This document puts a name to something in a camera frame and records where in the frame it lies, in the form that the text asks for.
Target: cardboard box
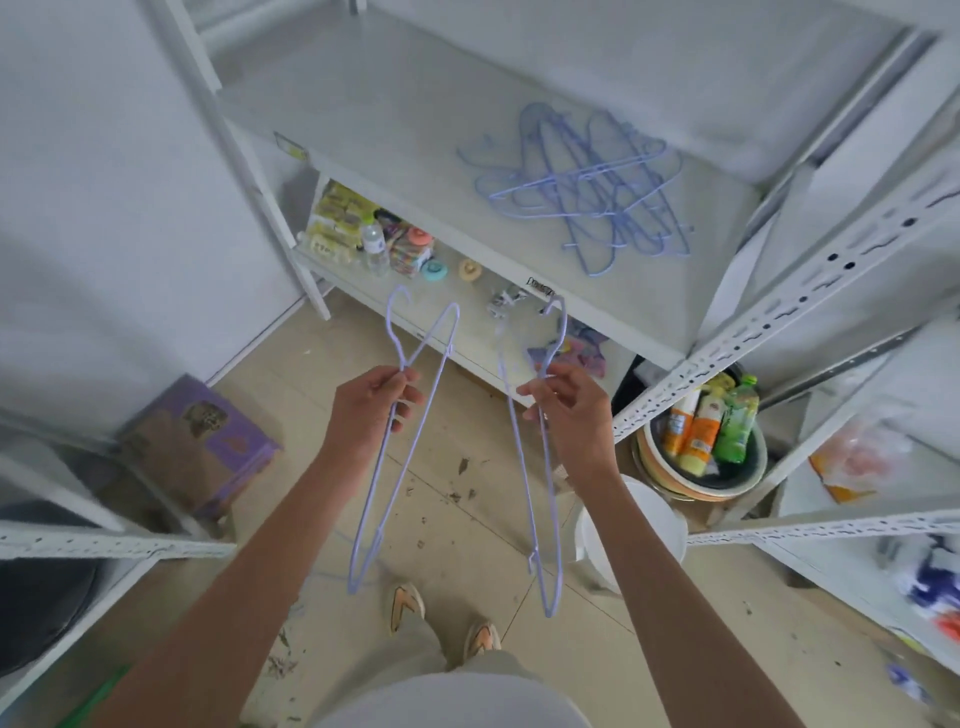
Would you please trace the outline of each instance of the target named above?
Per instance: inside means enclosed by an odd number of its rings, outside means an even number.
[[[190,375],[147,407],[119,440],[124,455],[183,510],[214,521],[280,450]]]

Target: plastic bag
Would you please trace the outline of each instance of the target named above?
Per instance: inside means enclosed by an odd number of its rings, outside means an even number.
[[[859,416],[810,455],[810,465],[834,500],[849,503],[892,485],[912,448],[903,433]]]

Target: green bottle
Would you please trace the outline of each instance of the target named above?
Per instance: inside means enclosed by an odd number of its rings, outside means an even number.
[[[747,441],[754,429],[760,396],[754,385],[756,377],[744,375],[740,386],[727,394],[727,416],[720,425],[720,434],[713,446],[713,457],[725,463],[742,463],[747,458]]]

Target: white wall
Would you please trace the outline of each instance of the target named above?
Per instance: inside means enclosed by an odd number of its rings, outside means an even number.
[[[829,0],[372,0],[454,45],[768,179],[893,39]]]
[[[299,296],[142,5],[0,8],[0,406],[111,432]]]

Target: tiled floor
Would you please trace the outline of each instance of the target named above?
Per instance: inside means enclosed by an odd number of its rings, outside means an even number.
[[[382,318],[337,292],[329,303],[332,321],[301,309],[217,387],[285,447],[235,505],[241,543],[316,452],[336,385],[394,360]],[[419,368],[431,377],[438,360],[428,350]],[[544,617],[536,581],[527,572],[525,498],[506,407],[503,398],[456,367],[444,372],[367,583],[359,595],[347,596],[358,498],[303,586],[284,627],[286,644],[276,642],[276,655],[296,665],[282,679],[264,671],[244,711],[246,721],[263,728],[306,723],[387,639],[385,587],[402,577],[420,586],[427,619],[451,661],[470,622],[484,615],[499,625],[504,647],[568,694],[597,728],[668,726],[622,601],[592,594],[571,579],[559,614]],[[528,440],[538,520],[545,524],[542,455],[536,438]],[[408,444],[409,435],[392,440],[384,490],[396,478]],[[379,502],[385,503],[386,495],[381,493]],[[566,518],[575,496],[564,493],[559,503]],[[151,572],[37,684],[10,725],[53,725],[65,702],[158,639],[221,566],[164,564]],[[887,682],[869,641],[796,596],[759,551],[692,548],[684,567],[811,728],[926,725],[917,705]],[[694,696],[696,686],[690,692]]]

